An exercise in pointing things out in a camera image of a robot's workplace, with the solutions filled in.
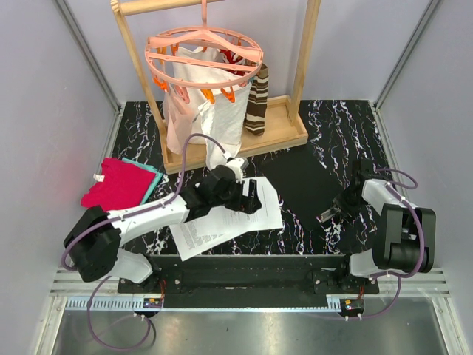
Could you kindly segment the white signature form sheet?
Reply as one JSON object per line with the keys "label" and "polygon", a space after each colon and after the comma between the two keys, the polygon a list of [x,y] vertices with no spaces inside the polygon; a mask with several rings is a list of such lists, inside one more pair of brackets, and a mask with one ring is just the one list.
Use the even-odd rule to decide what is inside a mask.
{"label": "white signature form sheet", "polygon": [[243,212],[234,212],[223,206],[212,209],[208,217],[233,216],[240,214],[243,217],[249,217],[256,221],[257,228],[251,231],[278,230],[283,228],[282,213],[279,206],[279,198],[276,190],[266,177],[253,177],[257,181],[257,191],[262,208],[254,214],[245,214]]}

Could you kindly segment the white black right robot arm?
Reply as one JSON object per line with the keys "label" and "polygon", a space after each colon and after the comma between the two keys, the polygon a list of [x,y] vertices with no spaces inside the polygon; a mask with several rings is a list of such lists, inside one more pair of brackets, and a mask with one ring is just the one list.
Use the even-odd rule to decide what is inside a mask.
{"label": "white black right robot arm", "polygon": [[381,176],[390,169],[374,169],[371,161],[356,160],[348,187],[332,202],[331,214],[344,219],[354,217],[362,206],[371,207],[379,216],[378,236],[372,248],[349,256],[347,268],[336,278],[338,289],[352,293],[362,278],[375,280],[382,275],[401,279],[426,274],[435,258],[436,214],[407,200],[395,187],[416,189]]}

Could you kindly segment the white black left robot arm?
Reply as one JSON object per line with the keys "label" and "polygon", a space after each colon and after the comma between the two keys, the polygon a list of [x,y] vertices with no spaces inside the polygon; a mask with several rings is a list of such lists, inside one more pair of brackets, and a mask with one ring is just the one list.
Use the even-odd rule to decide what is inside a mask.
{"label": "white black left robot arm", "polygon": [[142,292],[153,292],[160,275],[147,257],[123,246],[162,227],[205,217],[216,207],[245,214],[259,211],[262,204],[256,180],[243,180],[240,170],[218,166],[199,183],[180,186],[161,200],[115,212],[105,212],[100,206],[89,208],[64,240],[61,259],[70,259],[72,265],[63,267],[77,271],[85,283],[121,277]]}

